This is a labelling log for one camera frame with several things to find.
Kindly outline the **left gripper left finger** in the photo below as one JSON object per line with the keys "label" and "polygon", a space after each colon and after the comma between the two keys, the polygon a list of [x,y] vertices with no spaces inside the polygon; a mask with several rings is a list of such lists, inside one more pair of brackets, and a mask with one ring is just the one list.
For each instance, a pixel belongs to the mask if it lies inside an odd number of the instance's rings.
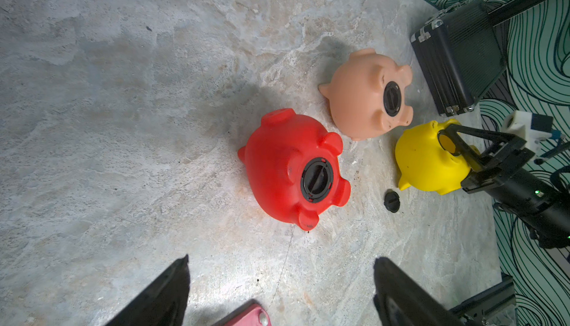
{"label": "left gripper left finger", "polygon": [[189,257],[175,260],[107,326],[183,324],[191,277]]}

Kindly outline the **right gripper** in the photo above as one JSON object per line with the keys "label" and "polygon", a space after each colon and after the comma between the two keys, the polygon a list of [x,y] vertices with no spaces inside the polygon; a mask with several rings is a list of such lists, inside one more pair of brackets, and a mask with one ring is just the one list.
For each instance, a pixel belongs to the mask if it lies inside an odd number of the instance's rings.
{"label": "right gripper", "polygon": [[[463,140],[463,135],[488,140],[492,145],[479,154]],[[461,183],[469,194],[503,186],[534,158],[534,152],[525,148],[525,141],[514,134],[450,124],[437,136],[446,137],[451,148],[442,148],[453,156],[462,156],[471,168]]]}

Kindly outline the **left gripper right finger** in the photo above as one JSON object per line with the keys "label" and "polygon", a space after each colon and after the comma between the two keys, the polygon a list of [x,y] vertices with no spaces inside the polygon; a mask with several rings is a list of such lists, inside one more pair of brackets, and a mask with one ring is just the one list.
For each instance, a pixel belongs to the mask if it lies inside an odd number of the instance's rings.
{"label": "left gripper right finger", "polygon": [[390,259],[376,259],[373,276],[374,305],[383,325],[462,324]]}

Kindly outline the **yellow piggy bank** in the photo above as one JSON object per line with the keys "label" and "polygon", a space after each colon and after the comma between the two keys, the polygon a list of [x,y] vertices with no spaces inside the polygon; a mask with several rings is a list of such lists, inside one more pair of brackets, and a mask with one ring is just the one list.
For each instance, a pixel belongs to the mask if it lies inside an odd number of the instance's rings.
{"label": "yellow piggy bank", "polygon": [[471,171],[461,155],[455,155],[453,142],[439,132],[451,124],[460,122],[450,119],[443,123],[431,121],[407,129],[398,140],[395,149],[396,163],[401,171],[399,189],[413,186],[424,192],[446,195],[461,189],[461,183]]}

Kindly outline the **black plug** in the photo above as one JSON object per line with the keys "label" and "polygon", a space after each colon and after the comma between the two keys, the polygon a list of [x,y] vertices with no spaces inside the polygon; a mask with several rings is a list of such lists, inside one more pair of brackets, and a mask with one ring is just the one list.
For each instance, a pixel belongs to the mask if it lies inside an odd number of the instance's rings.
{"label": "black plug", "polygon": [[399,114],[402,107],[402,91],[396,82],[390,81],[384,87],[383,103],[384,111],[390,117],[396,117]]}
{"label": "black plug", "polygon": [[301,194],[312,204],[323,201],[330,193],[334,181],[331,163],[325,158],[314,158],[305,167],[301,176]]}
{"label": "black plug", "polygon": [[391,213],[397,213],[401,206],[399,194],[392,189],[389,189],[384,194],[384,206]]}

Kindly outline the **peach piggy bank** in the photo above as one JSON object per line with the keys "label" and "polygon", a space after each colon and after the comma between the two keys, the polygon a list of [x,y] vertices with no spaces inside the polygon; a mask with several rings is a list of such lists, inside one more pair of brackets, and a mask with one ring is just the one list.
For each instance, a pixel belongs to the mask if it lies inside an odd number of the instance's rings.
{"label": "peach piggy bank", "polygon": [[[412,84],[409,65],[366,48],[350,54],[319,92],[329,101],[332,120],[339,131],[354,141],[378,137],[398,126],[409,126],[414,109],[405,103],[405,89]],[[402,107],[396,117],[384,111],[384,87],[390,81],[402,91]]]}

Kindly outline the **red piggy bank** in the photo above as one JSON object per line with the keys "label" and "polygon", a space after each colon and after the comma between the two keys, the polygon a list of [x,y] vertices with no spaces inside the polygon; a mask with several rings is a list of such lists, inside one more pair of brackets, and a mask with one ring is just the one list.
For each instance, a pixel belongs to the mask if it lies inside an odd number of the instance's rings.
{"label": "red piggy bank", "polygon": [[[329,207],[343,207],[350,199],[350,182],[341,177],[338,157],[344,149],[341,136],[319,121],[291,108],[264,115],[261,125],[237,155],[245,164],[253,195],[272,218],[311,231]],[[325,158],[334,172],[329,195],[317,204],[301,194],[304,167]]]}

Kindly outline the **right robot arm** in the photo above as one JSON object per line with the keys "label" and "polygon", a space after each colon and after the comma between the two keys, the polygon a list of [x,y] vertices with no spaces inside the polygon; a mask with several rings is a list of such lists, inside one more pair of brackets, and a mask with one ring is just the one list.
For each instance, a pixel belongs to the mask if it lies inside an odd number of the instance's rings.
{"label": "right robot arm", "polygon": [[569,246],[569,193],[524,169],[534,158],[515,134],[450,124],[437,133],[440,146],[464,158],[471,171],[461,182],[468,194],[485,192],[495,207],[517,216],[543,249]]}

